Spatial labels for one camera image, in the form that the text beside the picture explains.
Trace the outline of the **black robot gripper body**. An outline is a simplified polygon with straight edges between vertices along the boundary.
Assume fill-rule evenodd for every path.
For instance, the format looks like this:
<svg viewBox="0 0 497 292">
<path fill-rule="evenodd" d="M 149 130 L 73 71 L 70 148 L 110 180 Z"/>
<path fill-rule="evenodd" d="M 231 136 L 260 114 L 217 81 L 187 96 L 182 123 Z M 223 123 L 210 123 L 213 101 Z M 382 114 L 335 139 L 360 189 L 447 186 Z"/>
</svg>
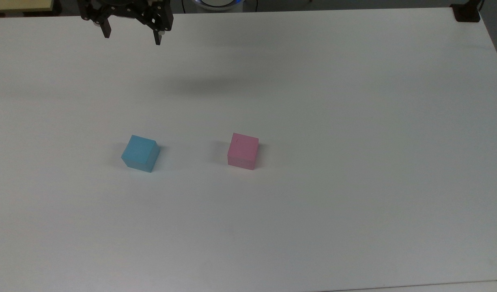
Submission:
<svg viewBox="0 0 497 292">
<path fill-rule="evenodd" d="M 152 31 L 171 31 L 174 16 L 170 0 L 78 0 L 81 18 L 98 26 L 112 15 L 136 19 Z"/>
</svg>

